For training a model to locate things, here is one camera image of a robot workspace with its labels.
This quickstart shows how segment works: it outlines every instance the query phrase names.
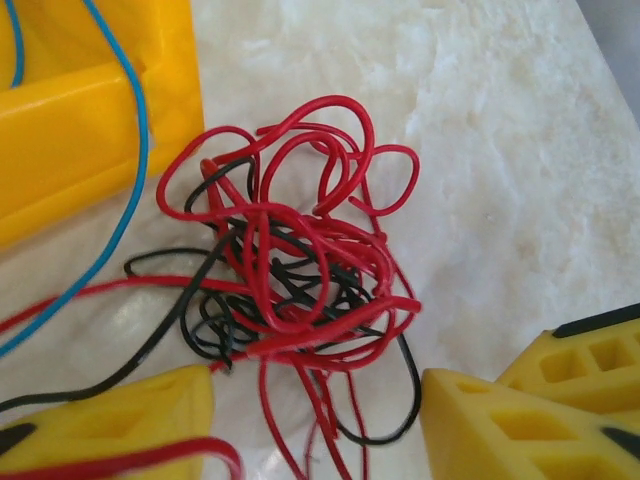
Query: wire bundle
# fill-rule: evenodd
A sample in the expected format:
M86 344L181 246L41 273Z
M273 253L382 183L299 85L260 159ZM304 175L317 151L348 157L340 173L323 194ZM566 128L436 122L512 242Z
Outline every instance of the wire bundle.
M310 113L328 107L346 108L357 115L364 134L362 148L340 129L303 121ZM248 145L203 160L200 169L204 181L187 197L182 209L170 206L166 190L172 177L207 139L221 134L240 135ZM106 391L135 370L177 322L190 348L213 362L212 372L222 368L230 370L233 362L243 359L260 361L258 390L265 418L297 478L311 477L311 449L318 429L342 478L352 476L336 445L339 433L362 446L362 478L369 477L367 447L398 440L415 421L421 401L418 371L403 336L420 310L420 303L390 253L379 222L379 217L397 211L410 196L417 182L419 160L415 152L404 146L375 146L369 115L355 100L343 96L313 100L280 124L259 129L257 137L237 127L209 130L194 139L160 179L156 199L162 212L213 229L217 242L211 251L179 247L144 253L125 264L126 278L80 291L78 296L136 285L181 289L174 306L133 357L112 376L92 387L25 395L0 403L0 412L27 404L81 400ZM261 153L282 139L284 143L260 175ZM269 199L271 182L284 159L305 144L326 159L317 204L310 215ZM407 155L413 172L405 191L394 204L376 208L366 174L373 158L388 152ZM328 191L338 163L340 178ZM243 195L227 175L245 165L248 172L246 195ZM355 195L358 190L361 198ZM205 194L208 209L194 212L197 199ZM332 216L345 201L368 216L371 231ZM140 262L163 255L198 255L203 257L203 262L192 277L137 271ZM232 268L238 281L214 278L211 271L217 262ZM403 286L404 295L393 293L396 280ZM199 303L194 309L191 307L196 297ZM27 321L55 300L44 300L5 320L0 323L0 333ZM195 322L189 318L194 310L200 316ZM379 323L383 323L384 328L380 329ZM396 432L370 438L359 409L352 371L373 363L394 339L398 341L412 379L413 405ZM316 415L307 442L304 469L287 447L269 402L267 374L273 362L295 369ZM336 374L345 375L358 424L357 434L342 424L333 406L329 379Z

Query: yellow plastic part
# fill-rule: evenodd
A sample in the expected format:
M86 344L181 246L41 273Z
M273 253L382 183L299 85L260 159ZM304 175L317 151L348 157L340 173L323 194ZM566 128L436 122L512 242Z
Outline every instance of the yellow plastic part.
M9 89L15 45L0 6L0 249L133 182L131 87L81 0L19 0L26 68ZM148 102L161 172L202 132L189 0L96 0Z
M544 332L497 381L640 428L640 320L566 338Z
M0 473L32 470L146 450L209 435L211 374L185 367L23 418L37 430L0 456ZM199 480L202 459L142 471L135 480Z
M425 371L422 391L434 480L640 478L633 447L601 430L627 427L607 417L447 370Z

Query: rectangular hole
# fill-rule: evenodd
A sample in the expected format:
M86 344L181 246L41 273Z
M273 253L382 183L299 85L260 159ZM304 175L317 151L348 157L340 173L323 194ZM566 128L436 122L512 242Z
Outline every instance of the rectangular hole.
M144 418L142 408L123 408L84 415L69 430L69 437L82 439L121 439Z
M630 480L618 467L597 457L535 459L548 480Z
M574 350L565 350L543 358L540 369L549 383L564 382L587 374L587 367Z
M573 440L575 435L559 420L535 410L505 410L491 414L493 422L512 440Z
M617 338L590 345L589 350L603 372L628 367L635 363L631 353Z
M468 382L458 383L458 388L464 393L487 393L489 391L484 385L474 385Z

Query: marble table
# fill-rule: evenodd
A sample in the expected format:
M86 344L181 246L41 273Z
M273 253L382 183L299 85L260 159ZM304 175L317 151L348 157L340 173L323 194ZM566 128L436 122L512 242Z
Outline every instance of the marble table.
M208 125L254 128L341 93L366 105L381 142L420 153L416 193L384 225L424 302L409 331L421 368L494 379L540 330L640 300L640 132L573 1L194 0L193 10ZM354 126L340 112L319 118ZM277 178L281 200L303 206L313 198L308 165L293 162ZM172 194L183 196L197 175L194 162ZM407 175L404 162L390 160L376 163L370 179L384 202ZM4 253L0 313L73 280L124 201ZM175 227L156 209L151 182L100 278L119 275L122 261L143 249L211 241L197 226ZM138 290L74 303L0 362L2 399L108 376L173 298ZM194 361L175 330L129 380ZM214 378L212 432L241 450L249 479L289 478L263 421L256 371L247 364ZM269 382L301 459L308 401L284 368ZM357 382L370 433L399 423L410 384L395 348ZM336 403L347 408L344 385L336 385ZM316 475L336 478L321 443ZM357 448L341 446L357 477ZM205 478L223 478L219 468L208 463ZM372 472L374 480L429 478L420 428L373 450Z

